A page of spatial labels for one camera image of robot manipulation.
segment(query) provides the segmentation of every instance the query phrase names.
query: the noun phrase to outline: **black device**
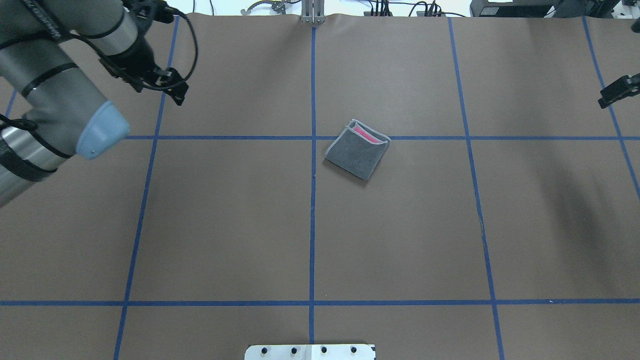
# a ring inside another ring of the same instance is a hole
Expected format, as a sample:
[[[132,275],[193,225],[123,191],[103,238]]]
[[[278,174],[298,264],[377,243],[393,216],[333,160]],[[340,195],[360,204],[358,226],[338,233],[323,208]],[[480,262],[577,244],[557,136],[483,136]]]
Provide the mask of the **black device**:
[[[631,25],[631,30],[634,33],[640,33],[640,19]],[[602,97],[598,99],[598,104],[604,109],[618,100],[637,94],[640,94],[640,74],[625,75],[600,91]]]
[[[553,5],[554,0],[512,0],[508,3],[472,0],[471,15],[474,17],[544,17]]]
[[[182,105],[189,85],[175,68],[162,69],[156,65],[154,52],[145,40],[145,34],[154,21],[171,24],[173,16],[180,11],[168,6],[164,0],[124,0],[123,5],[135,20],[138,38],[122,54],[100,56],[100,63],[114,78],[126,73],[129,77],[123,77],[123,80],[136,92],[141,92],[145,88],[143,83],[146,83],[169,95],[177,105]]]
[[[555,0],[554,17],[599,17],[611,19],[613,8],[620,0]]]

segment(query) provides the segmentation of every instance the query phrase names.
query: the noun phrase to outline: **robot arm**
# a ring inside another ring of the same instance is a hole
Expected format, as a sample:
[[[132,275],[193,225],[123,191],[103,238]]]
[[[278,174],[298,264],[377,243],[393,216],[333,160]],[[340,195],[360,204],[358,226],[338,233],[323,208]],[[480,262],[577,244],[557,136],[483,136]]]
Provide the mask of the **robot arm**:
[[[171,23],[174,15],[186,19],[162,0],[0,0],[0,76],[33,107],[21,119],[0,118],[0,207],[74,154],[93,159],[129,134],[127,121],[58,44],[82,40],[112,76],[138,92],[164,91],[180,105],[195,61],[183,79],[156,65],[144,38],[151,22]]]

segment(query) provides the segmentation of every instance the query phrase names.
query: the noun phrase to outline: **light blue end cap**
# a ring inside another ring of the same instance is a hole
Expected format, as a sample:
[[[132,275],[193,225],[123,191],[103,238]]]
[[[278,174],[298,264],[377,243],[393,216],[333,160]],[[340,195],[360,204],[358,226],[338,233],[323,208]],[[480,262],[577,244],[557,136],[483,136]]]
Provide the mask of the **light blue end cap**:
[[[92,160],[109,150],[129,134],[129,123],[111,101],[106,101],[93,114],[84,128],[76,153]]]

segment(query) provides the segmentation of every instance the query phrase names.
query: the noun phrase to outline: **gray cylindrical robot link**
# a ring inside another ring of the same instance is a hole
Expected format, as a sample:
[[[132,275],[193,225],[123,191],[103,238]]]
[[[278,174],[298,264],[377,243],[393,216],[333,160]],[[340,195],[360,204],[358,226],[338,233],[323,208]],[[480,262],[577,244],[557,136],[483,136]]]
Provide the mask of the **gray cylindrical robot link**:
[[[34,3],[107,55],[128,50],[138,38],[118,0]],[[58,44],[34,36],[46,29],[20,1],[0,0],[0,76],[32,105],[21,117],[38,126],[32,132],[0,127],[0,207],[74,154],[94,158],[129,132],[113,104]]]

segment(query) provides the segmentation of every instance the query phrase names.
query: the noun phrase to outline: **blue tape line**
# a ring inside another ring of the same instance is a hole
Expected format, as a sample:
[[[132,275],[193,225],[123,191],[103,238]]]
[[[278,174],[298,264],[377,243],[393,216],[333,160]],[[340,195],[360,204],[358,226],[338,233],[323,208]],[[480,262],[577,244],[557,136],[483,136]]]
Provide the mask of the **blue tape line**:
[[[161,135],[160,140],[312,140],[311,136],[271,136],[271,135]]]
[[[315,300],[314,306],[478,306],[478,305],[571,305],[571,304],[640,304],[640,298],[606,299],[497,299],[497,300]],[[308,306],[307,300],[249,300],[249,301],[92,301],[92,300],[0,300],[0,306],[123,306],[127,307],[252,307],[252,306]]]
[[[0,306],[123,306],[123,301],[0,300]]]
[[[596,74],[598,74],[598,80],[600,81],[600,86],[602,88],[605,88],[604,80],[602,79],[602,73],[600,72],[600,66],[598,65],[598,59],[596,58],[596,52],[593,49],[593,42],[591,41],[591,33],[589,32],[589,25],[587,24],[587,18],[584,16],[582,17],[582,25],[584,26],[584,34],[587,37],[587,43],[589,44],[589,51],[591,51],[591,59],[593,60],[593,66],[596,69]],[[625,145],[625,141],[622,137],[622,131],[620,131],[620,125],[618,124],[616,113],[613,110],[613,105],[609,105],[609,114],[611,115],[613,126],[616,128],[616,134],[618,134],[618,139],[620,140],[620,147],[622,148],[622,153],[624,154],[625,161],[627,162],[627,168],[629,169],[629,174],[631,175],[631,181],[633,181],[634,188],[636,188],[636,195],[638,196],[638,199],[640,199],[640,185],[638,185],[636,172],[634,171],[634,167],[631,164],[631,159],[629,159],[627,146]]]
[[[449,135],[433,135],[433,136],[403,136],[394,135],[389,137],[391,140],[465,140],[464,136],[449,136]]]
[[[465,137],[467,138],[467,152],[469,156],[469,166],[471,168],[471,179],[474,184],[474,194],[476,196],[476,209],[478,218],[480,220],[480,229],[482,232],[482,243],[484,250],[484,263],[486,266],[486,277],[489,282],[489,294],[492,300],[493,310],[493,324],[495,327],[495,337],[498,346],[498,355],[500,360],[504,360],[504,349],[502,346],[502,333],[500,331],[500,319],[498,317],[498,306],[495,303],[495,289],[493,287],[493,274],[491,271],[491,259],[489,258],[489,246],[486,241],[486,230],[484,228],[484,216],[482,213],[482,203],[480,202],[480,191],[478,190],[477,176],[476,176],[476,164],[474,161],[473,148],[471,146],[471,139],[469,137],[469,124],[467,122],[467,109],[465,107],[465,96],[462,91],[462,81],[460,79],[460,66],[458,65],[458,52],[456,50],[456,38],[453,32],[453,23],[451,18],[448,18],[449,22],[449,36],[451,38],[451,51],[453,53],[453,63],[456,70],[456,82],[458,83],[458,97],[460,98],[460,109],[462,112],[462,123],[465,126]]]
[[[516,299],[496,300],[498,305],[640,304],[640,299]]]
[[[468,306],[492,303],[491,300],[318,300],[316,306]]]
[[[15,101],[16,94],[18,94],[18,91],[14,89],[13,92],[11,93],[11,99],[9,99],[9,104],[7,104],[6,106],[6,111],[4,112],[4,115],[6,117],[9,117],[9,114],[11,113],[11,108],[13,107],[13,102]]]
[[[309,343],[315,342],[316,300],[316,27],[311,29],[311,209],[309,224]]]
[[[211,307],[252,307],[252,306],[308,306],[306,300],[266,300],[266,301],[130,301],[131,306],[211,306]]]
[[[175,50],[175,40],[178,35],[179,23],[180,23],[180,18],[175,17],[175,25],[173,26],[173,38],[171,40],[171,49],[169,50],[169,59],[167,61],[167,67],[171,66],[171,62],[173,60],[173,51]],[[154,160],[156,159],[156,149],[157,149],[158,137],[160,135],[160,126],[162,124],[162,115],[164,111],[165,99],[166,99],[166,94],[163,93],[162,97],[160,98],[160,107],[158,109],[158,116],[156,120],[156,130],[154,133],[153,144],[151,145],[151,155],[149,156],[147,178],[145,180],[145,189],[142,194],[142,202],[140,205],[140,215],[138,217],[136,237],[133,243],[133,251],[131,253],[131,263],[129,264],[129,275],[127,276],[127,287],[125,289],[125,295],[124,295],[124,305],[122,306],[122,312],[120,314],[120,326],[118,327],[118,337],[116,338],[116,345],[113,351],[113,360],[118,360],[118,358],[120,357],[120,346],[122,345],[122,336],[124,334],[124,327],[127,321],[127,303],[129,302],[129,297],[131,296],[131,285],[133,283],[133,274],[136,268],[136,259],[138,257],[138,246],[140,244],[140,235],[142,234],[142,223],[144,221],[145,210],[147,208],[147,197],[149,194],[149,186],[151,184],[151,175],[153,173]]]
[[[616,141],[617,136],[470,136],[470,140],[600,140]]]

